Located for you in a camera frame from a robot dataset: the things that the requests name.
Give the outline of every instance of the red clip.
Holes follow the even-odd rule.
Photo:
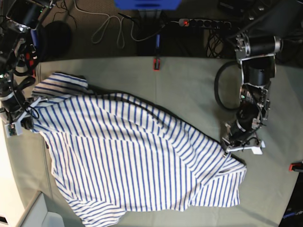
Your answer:
[[[29,53],[26,53],[26,60],[28,60],[29,62],[29,66],[33,66],[34,65],[34,60],[31,59],[31,56]],[[36,72],[35,69],[33,69],[33,77],[36,77]]]
[[[155,58],[153,60],[153,70],[160,71],[160,59],[159,58]]]
[[[289,166],[289,171],[293,171],[293,167],[294,166],[303,166],[303,164],[302,164],[302,162],[298,162],[298,163],[292,163],[292,164],[290,164],[290,166]]]

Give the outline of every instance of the blue and white striped fabric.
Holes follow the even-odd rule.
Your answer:
[[[33,95],[49,97],[33,132],[85,226],[116,224],[127,211],[240,203],[245,165],[186,122],[127,94],[91,95],[86,80],[59,73]]]

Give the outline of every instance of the shirt sleeve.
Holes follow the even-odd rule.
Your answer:
[[[85,79],[58,72],[37,84],[32,91],[32,96],[44,97],[76,94],[91,95],[93,91],[89,90],[89,85]]]

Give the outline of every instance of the white cable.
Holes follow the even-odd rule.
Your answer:
[[[101,25],[101,27],[99,27],[99,28],[95,31],[95,33],[91,36],[91,39],[90,39],[90,40],[91,40],[91,42],[92,42],[93,44],[98,44],[98,43],[100,43],[100,42],[102,41],[103,36],[104,36],[104,33],[105,33],[105,31],[106,31],[106,29],[107,29],[107,26],[108,26],[108,24],[109,24],[109,22],[110,22],[110,19],[111,19],[111,18],[117,18],[118,21],[119,21],[119,24],[120,24],[119,34],[118,34],[118,38],[117,38],[117,47],[118,47],[118,48],[121,48],[121,49],[123,49],[123,48],[125,47],[125,39],[124,39],[123,31],[122,31],[122,25],[123,25],[124,17],[123,17],[123,18],[119,18],[119,17],[117,17],[117,16],[110,16],[110,15],[108,15],[107,13],[95,13],[95,12],[89,12],[89,11],[86,11],[86,10],[82,10],[82,9],[80,9],[80,8],[78,7],[78,5],[77,5],[77,3],[76,3],[76,0],[73,0],[73,1],[74,1],[75,9],[76,9],[77,11],[79,11],[79,12],[87,13],[87,14],[92,14],[92,15],[107,16],[106,21],[104,21],[104,23]],[[154,34],[152,34],[152,35],[150,35],[150,36],[148,36],[148,37],[146,37],[146,38],[144,38],[144,39],[137,40],[137,39],[135,39],[134,36],[133,36],[134,22],[132,21],[132,23],[133,23],[133,24],[132,24],[132,29],[131,29],[131,38],[132,38],[134,41],[136,41],[136,42],[142,42],[142,41],[145,41],[145,40],[148,40],[148,39],[154,37],[155,35],[157,35],[157,34],[165,27],[165,25],[163,25],[162,28],[161,28],[159,31],[157,31],[156,33],[154,33]],[[102,32],[102,34],[101,34],[101,37],[100,37],[98,40],[94,41],[95,36],[97,35],[97,33],[98,33],[101,29],[103,29],[103,32]],[[122,46],[120,46],[120,44],[119,44],[120,38],[122,38]]]
[[[125,47],[125,40],[124,40],[123,31],[122,31],[122,23],[123,23],[124,17],[120,19],[120,18],[117,17],[117,16],[110,16],[110,15],[108,15],[107,13],[95,13],[95,12],[89,12],[89,11],[86,11],[86,10],[82,10],[82,9],[80,9],[80,8],[78,7],[78,5],[77,5],[77,3],[76,3],[76,0],[73,0],[73,1],[74,1],[75,9],[76,9],[77,11],[79,11],[79,12],[87,13],[87,14],[92,14],[92,15],[102,15],[102,16],[106,16],[106,17],[107,17],[106,21],[101,25],[101,27],[99,27],[99,28],[94,32],[94,34],[91,36],[91,39],[90,39],[90,40],[91,40],[91,42],[92,42],[93,44],[98,44],[98,43],[100,43],[100,42],[102,41],[103,36],[104,36],[104,34],[105,34],[105,31],[106,31],[106,29],[107,29],[107,26],[108,26],[108,24],[109,24],[109,22],[110,22],[110,19],[111,19],[111,18],[117,18],[118,21],[119,21],[119,24],[120,24],[119,34],[118,34],[118,38],[117,38],[117,47],[120,48],[120,49],[123,49],[123,48]],[[96,35],[98,34],[98,32],[99,32],[102,28],[103,28],[103,32],[102,32],[102,34],[101,34],[101,37],[100,37],[98,40],[94,41],[95,38],[96,38]],[[120,38],[122,38],[122,46],[120,46],[120,44],[119,44]]]

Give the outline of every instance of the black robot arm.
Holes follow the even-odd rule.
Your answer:
[[[303,19],[302,0],[283,0],[268,13],[252,22],[231,38],[236,39],[237,61],[227,63],[215,79],[217,103],[227,111],[236,112],[236,120],[226,123],[222,138],[226,152],[252,149],[262,154],[264,142],[256,134],[267,121],[270,110],[271,79],[276,74],[276,53],[283,47],[283,37]],[[238,64],[241,70],[239,108],[229,109],[220,101],[219,78],[228,65]]]
[[[15,0],[6,15],[8,29],[0,41],[0,117],[4,121],[8,137],[21,134],[21,126],[30,129],[32,118],[39,117],[34,109],[39,98],[26,99],[22,90],[35,83],[35,78],[30,73],[43,59],[47,48],[46,34],[41,24],[55,2]],[[16,67],[22,62],[21,56],[28,50],[36,53],[34,64],[28,65],[25,72],[18,72]],[[14,74],[30,77],[17,85]]]

